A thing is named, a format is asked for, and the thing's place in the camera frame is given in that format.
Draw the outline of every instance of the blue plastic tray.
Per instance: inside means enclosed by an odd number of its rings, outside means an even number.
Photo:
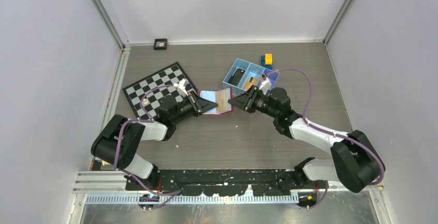
[[[237,86],[231,85],[228,83],[231,76],[235,73],[237,69],[243,69],[245,70],[245,73],[243,74],[242,79],[240,80],[239,84]],[[260,75],[262,73],[270,73],[272,70],[264,68],[262,66],[259,66],[257,64],[251,63],[246,60],[242,60],[237,58],[236,61],[231,66],[230,71],[228,71],[227,76],[225,77],[224,81],[222,81],[223,89],[231,87],[233,89],[234,95],[240,95],[246,92],[243,87],[245,86],[245,83],[249,80],[250,77],[254,77],[259,79],[259,82],[257,84],[258,87],[260,87],[261,81],[260,81]],[[269,80],[271,81],[271,89],[274,88],[275,83],[277,82],[278,76],[280,73],[273,73],[269,75]]]

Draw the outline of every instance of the small black object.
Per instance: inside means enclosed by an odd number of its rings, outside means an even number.
[[[298,193],[298,197],[302,197],[302,196],[305,196],[307,194],[308,193]],[[304,209],[306,209],[307,206],[312,207],[313,205],[315,205],[317,203],[318,195],[315,193],[312,193],[310,196],[311,196],[310,199],[307,197],[301,198],[299,203],[297,203],[297,205],[304,208]]]
[[[153,43],[154,50],[166,50],[167,49],[167,38],[155,39]]]
[[[241,68],[237,68],[237,70],[234,72],[234,74],[228,80],[228,83],[233,85],[233,86],[237,86],[239,84],[240,80],[242,79],[244,73],[245,73],[245,70],[243,70]]]
[[[151,203],[151,202],[155,202],[155,201],[153,201],[153,200],[149,200],[149,199],[145,199],[145,198],[152,198],[152,199],[159,199],[159,197],[158,196],[151,196],[151,194],[144,194],[142,197],[144,197],[144,198],[140,198],[139,199],[139,201],[138,201],[138,206],[141,208],[141,209],[148,209],[148,208],[150,208],[150,207],[153,207],[153,205],[152,204],[149,204],[149,203]]]
[[[114,164],[117,148],[117,136],[121,126],[127,118],[122,115],[114,115],[105,128],[100,132],[91,146],[91,154],[106,162]],[[129,123],[124,129],[122,146],[120,147],[117,168],[125,169],[129,166],[137,151],[138,144],[143,135],[145,126],[139,123]]]

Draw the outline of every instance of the white wall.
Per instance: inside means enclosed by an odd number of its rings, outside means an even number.
[[[119,48],[91,0],[0,10],[0,222],[65,223]]]
[[[437,21],[438,0],[355,0],[328,46],[400,223],[438,219]]]
[[[130,43],[152,43],[322,40],[344,0],[102,1]]]

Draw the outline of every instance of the white gear rack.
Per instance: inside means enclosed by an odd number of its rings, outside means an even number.
[[[146,204],[155,205],[168,200],[170,196],[160,197],[159,201],[140,201],[142,193],[115,193],[115,194],[88,194],[86,204]],[[176,196],[166,204],[266,204],[266,203],[298,203],[298,193],[291,192],[289,196],[261,196],[255,197],[252,193],[241,196],[220,197],[217,194],[208,197],[200,196]]]

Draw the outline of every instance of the blue block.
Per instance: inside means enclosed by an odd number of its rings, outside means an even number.
[[[267,69],[271,69],[271,70],[273,70],[273,64],[272,64],[272,65],[265,65],[265,64],[264,64],[264,58],[265,58],[265,55],[262,55],[262,56],[261,56],[261,60],[260,60],[260,62],[261,62],[261,66],[264,67],[264,68],[267,68]]]

